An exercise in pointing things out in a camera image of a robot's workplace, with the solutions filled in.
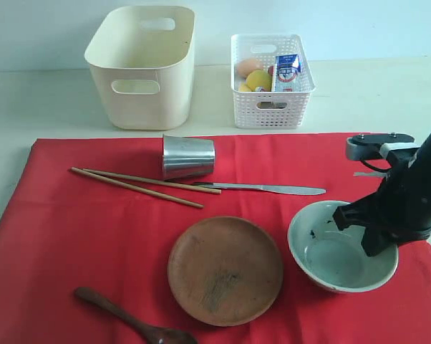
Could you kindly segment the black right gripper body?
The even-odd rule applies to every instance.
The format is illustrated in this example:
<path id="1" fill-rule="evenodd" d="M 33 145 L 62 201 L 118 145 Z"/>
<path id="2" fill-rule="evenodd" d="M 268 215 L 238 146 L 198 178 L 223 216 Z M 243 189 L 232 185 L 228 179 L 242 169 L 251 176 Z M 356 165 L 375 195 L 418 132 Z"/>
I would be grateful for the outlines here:
<path id="1" fill-rule="evenodd" d="M 431 235 L 431 169 L 396 168 L 368 196 L 333 213 L 338 230 L 358 225 L 388 231 L 397 245 Z"/>

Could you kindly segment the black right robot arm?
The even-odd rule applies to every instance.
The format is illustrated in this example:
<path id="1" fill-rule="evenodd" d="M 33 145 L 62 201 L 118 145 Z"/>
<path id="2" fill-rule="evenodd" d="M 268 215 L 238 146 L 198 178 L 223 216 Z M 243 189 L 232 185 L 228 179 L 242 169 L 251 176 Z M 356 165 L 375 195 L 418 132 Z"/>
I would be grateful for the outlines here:
<path id="1" fill-rule="evenodd" d="M 338 230 L 362 226 L 361 244 L 369 257 L 393 244 L 430 237 L 431 133 L 422 145 L 407 134 L 355 135 L 347 138 L 346 157 L 383 178 L 374 193 L 336 208 L 333 220 Z"/>

